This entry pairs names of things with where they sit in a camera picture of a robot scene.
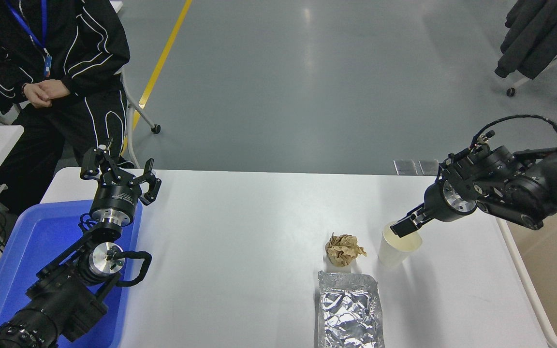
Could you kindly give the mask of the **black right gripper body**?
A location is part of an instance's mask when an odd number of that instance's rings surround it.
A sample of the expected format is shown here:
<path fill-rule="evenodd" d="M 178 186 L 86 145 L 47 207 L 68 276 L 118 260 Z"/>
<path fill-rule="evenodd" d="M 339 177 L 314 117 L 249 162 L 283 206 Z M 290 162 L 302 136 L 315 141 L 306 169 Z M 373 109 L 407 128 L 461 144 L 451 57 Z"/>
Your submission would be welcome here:
<path fill-rule="evenodd" d="M 425 216 L 442 222 L 452 222 L 469 215 L 469 202 L 455 191 L 447 180 L 440 180 L 425 191 Z"/>

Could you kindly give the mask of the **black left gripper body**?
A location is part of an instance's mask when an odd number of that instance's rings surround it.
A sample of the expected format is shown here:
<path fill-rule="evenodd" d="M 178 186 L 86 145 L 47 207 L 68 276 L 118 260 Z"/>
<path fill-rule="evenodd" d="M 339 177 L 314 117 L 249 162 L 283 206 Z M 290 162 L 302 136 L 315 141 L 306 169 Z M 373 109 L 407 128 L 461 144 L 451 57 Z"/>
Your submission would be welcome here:
<path fill-rule="evenodd" d="M 90 208 L 95 221 L 133 223 L 141 187 L 131 185 L 134 175 L 104 175 Z"/>

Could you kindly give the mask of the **person's left hand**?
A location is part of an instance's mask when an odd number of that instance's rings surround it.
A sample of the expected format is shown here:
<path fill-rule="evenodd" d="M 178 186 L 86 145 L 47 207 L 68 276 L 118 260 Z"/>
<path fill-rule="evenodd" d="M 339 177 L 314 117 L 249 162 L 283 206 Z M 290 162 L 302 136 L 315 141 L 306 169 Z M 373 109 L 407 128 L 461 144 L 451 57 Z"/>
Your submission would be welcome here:
<path fill-rule="evenodd" d="M 38 82 L 37 86 L 40 92 L 40 99 L 43 101 L 53 101 L 54 99 L 64 98 L 71 94 L 71 91 L 59 79 L 47 79 Z"/>

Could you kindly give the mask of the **person's right hand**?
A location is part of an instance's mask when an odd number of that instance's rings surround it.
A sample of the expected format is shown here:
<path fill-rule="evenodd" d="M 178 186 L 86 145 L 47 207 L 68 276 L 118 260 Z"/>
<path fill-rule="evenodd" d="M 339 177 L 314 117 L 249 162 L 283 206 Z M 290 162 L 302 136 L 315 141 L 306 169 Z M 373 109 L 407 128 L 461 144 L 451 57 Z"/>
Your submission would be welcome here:
<path fill-rule="evenodd" d="M 31 105 L 35 108 L 48 108 L 52 101 L 48 93 L 38 83 L 26 83 L 22 86 L 22 92 Z"/>

